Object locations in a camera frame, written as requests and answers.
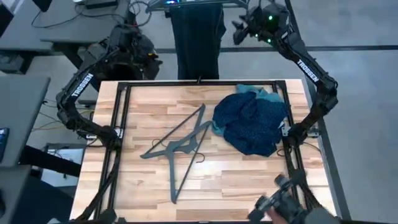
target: black metal frame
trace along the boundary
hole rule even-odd
[[[289,96],[287,93],[287,86],[286,86],[286,82],[284,80],[273,80],[273,81],[268,81],[268,80],[264,80],[264,81],[261,81],[261,80],[257,80],[257,81],[208,80],[208,81],[206,81],[206,80],[204,80],[204,81],[199,81],[199,82],[198,81],[119,82],[118,87],[117,87],[117,92],[116,92],[116,98],[115,98],[115,102],[114,102],[113,114],[112,114],[112,119],[111,119],[111,127],[113,127],[113,128],[116,127],[116,120],[118,118],[120,98],[121,98],[122,92],[125,90],[126,95],[125,95],[125,99],[124,99],[123,113],[122,113],[122,119],[121,119],[121,125],[120,125],[121,132],[124,134],[124,129],[126,128],[126,120],[127,120],[127,114],[128,114],[128,108],[129,108],[129,99],[130,99],[131,88],[134,86],[139,86],[139,87],[142,87],[142,86],[189,86],[189,85],[191,85],[191,86],[197,86],[197,85],[218,86],[218,85],[237,85],[237,84],[269,85],[272,87],[272,91],[275,93],[278,93],[278,91],[280,90],[282,92],[282,97],[284,99],[284,102],[289,106],[288,117],[287,117],[288,124],[289,124],[289,126],[293,125],[293,123],[294,123],[293,114],[292,114],[292,110],[290,109],[290,101],[289,101]],[[282,143],[284,146],[284,157],[285,157],[285,161],[286,161],[288,175],[290,177],[292,175],[292,172],[294,169],[304,170],[302,156],[301,156],[299,147],[293,147],[292,149],[290,149],[290,144],[286,140],[282,140]],[[294,152],[297,167],[295,167],[293,164],[291,152]],[[111,157],[111,150],[107,150],[105,152],[103,168],[101,171],[100,185],[102,185],[104,183],[104,180],[106,179],[106,176],[108,173],[108,168],[109,168],[109,163],[110,163],[110,157]],[[121,150],[116,152],[115,163],[120,163],[120,159],[121,159]],[[117,184],[117,176],[116,176],[114,182],[112,183],[111,190],[109,192],[108,208],[114,208],[114,199],[115,199],[115,195],[116,195],[116,184]],[[294,199],[299,200],[299,195],[297,193],[296,187],[292,188],[292,196]],[[310,199],[307,198],[305,195],[304,195],[304,198],[305,198],[305,204],[306,204],[307,208],[311,208],[312,206],[310,203]],[[102,200],[95,210],[95,219],[98,218],[98,216],[100,214],[101,206],[102,206]],[[168,222],[151,222],[151,223],[168,223]],[[198,222],[177,222],[177,223],[183,223],[183,224],[195,223],[195,224],[197,224]],[[212,222],[212,223],[238,224],[238,223],[249,223],[249,222]]]

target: gray floor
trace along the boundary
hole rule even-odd
[[[398,44],[394,23],[398,16],[396,0],[299,0],[293,1],[298,24],[307,45],[380,45]],[[240,9],[226,9],[227,33],[223,47],[232,47],[230,21]],[[170,21],[154,13],[142,30],[159,48],[174,47]],[[254,39],[243,46],[264,46]],[[312,52],[322,67],[340,83],[336,108],[326,117],[333,152],[355,220],[398,223],[398,118],[396,82],[397,51]],[[159,80],[177,78],[175,55],[160,55],[165,62]],[[220,55],[222,79],[232,78],[303,78],[301,71],[277,53],[225,53]],[[52,78],[47,98],[71,78],[76,69],[62,56],[36,57],[27,72],[29,76]],[[93,90],[84,99],[95,99]],[[43,106],[42,112],[56,117],[56,111]],[[36,125],[51,120],[39,116]],[[83,142],[64,128],[36,131],[29,144],[43,147],[46,142]]]

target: wooden table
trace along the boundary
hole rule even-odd
[[[117,82],[101,84],[94,122],[110,124],[117,85]],[[286,80],[286,85],[294,121],[299,122],[308,114],[302,81]],[[264,89],[272,92],[271,86]],[[118,216],[128,222],[245,220],[262,194],[271,195],[277,190],[274,178],[287,173],[284,157],[276,153],[270,157],[245,156],[210,130],[199,150],[205,155],[205,161],[192,165],[177,204],[170,201],[168,160],[139,157],[152,146],[154,139],[165,136],[202,103],[206,104],[202,123],[210,120],[215,106],[232,93],[234,86],[231,85],[132,87],[115,198]],[[168,140],[184,137],[192,131],[195,121],[196,117]],[[305,142],[318,146],[316,139]],[[320,152],[308,144],[301,146],[301,152],[310,188],[320,203],[335,214]],[[175,156],[176,186],[192,154]],[[86,150],[71,218],[77,217],[97,192],[103,157],[102,147]],[[195,158],[196,161],[202,159],[201,155]]]

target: blue fabric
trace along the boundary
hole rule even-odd
[[[279,126],[287,116],[287,107],[277,100],[279,96],[247,87],[237,86],[237,91],[247,91],[229,95],[216,106],[213,132],[245,155],[270,156],[282,137]]]

